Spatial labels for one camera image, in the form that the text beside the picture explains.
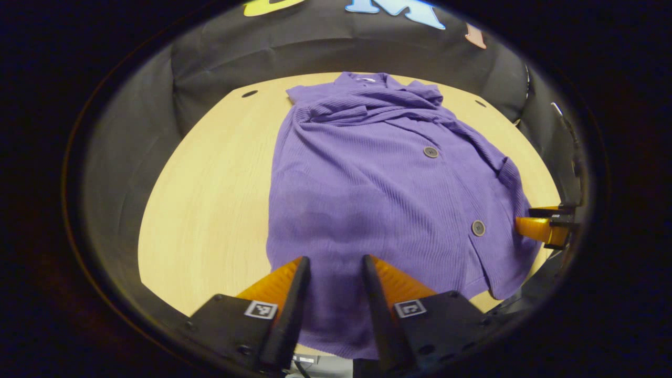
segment button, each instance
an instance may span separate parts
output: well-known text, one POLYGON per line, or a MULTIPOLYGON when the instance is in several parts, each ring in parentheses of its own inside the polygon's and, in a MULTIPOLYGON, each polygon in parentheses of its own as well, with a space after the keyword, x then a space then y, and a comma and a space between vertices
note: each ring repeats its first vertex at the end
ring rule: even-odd
POLYGON ((431 157, 432 159, 439 156, 439 151, 436 151, 436 148, 434 148, 434 147, 425 147, 424 151, 425 151, 425 155, 427 157, 431 157))
POLYGON ((476 236, 483 236, 485 233, 485 225, 481 221, 474 221, 471 224, 471 231, 473 231, 476 236))

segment wooden table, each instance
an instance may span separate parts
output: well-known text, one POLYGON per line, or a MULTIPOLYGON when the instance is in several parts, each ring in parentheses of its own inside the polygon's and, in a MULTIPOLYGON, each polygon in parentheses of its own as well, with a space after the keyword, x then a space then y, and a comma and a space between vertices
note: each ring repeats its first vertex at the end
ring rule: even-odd
MULTIPOLYGON (((270 272, 268 194, 276 136, 292 107, 285 90, 328 83, 339 74, 284 77, 238 88, 195 125, 163 168, 144 211, 138 245, 143 284, 191 315, 214 294, 237 295, 270 272), (258 92, 243 97, 251 91, 258 92)), ((394 78, 402 84, 414 80, 394 78)), ((445 107, 513 160, 533 207, 560 203, 541 157, 504 115, 476 95, 438 87, 445 107)), ((549 252, 541 249, 530 275, 549 252)), ((488 291, 471 301, 481 311, 501 302, 488 291)), ((326 354, 303 346, 297 352, 326 354)))

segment purple cardigan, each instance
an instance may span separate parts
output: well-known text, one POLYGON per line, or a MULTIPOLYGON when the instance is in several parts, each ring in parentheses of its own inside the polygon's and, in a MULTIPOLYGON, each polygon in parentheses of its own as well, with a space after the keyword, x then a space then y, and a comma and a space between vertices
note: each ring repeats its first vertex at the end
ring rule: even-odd
POLYGON ((517 290, 540 246, 513 229, 530 207, 518 170, 441 107, 436 85, 344 72, 287 93, 294 107, 273 158, 267 254, 274 270, 310 258, 299 343, 377 357, 364 254, 439 293, 505 299, 517 290))

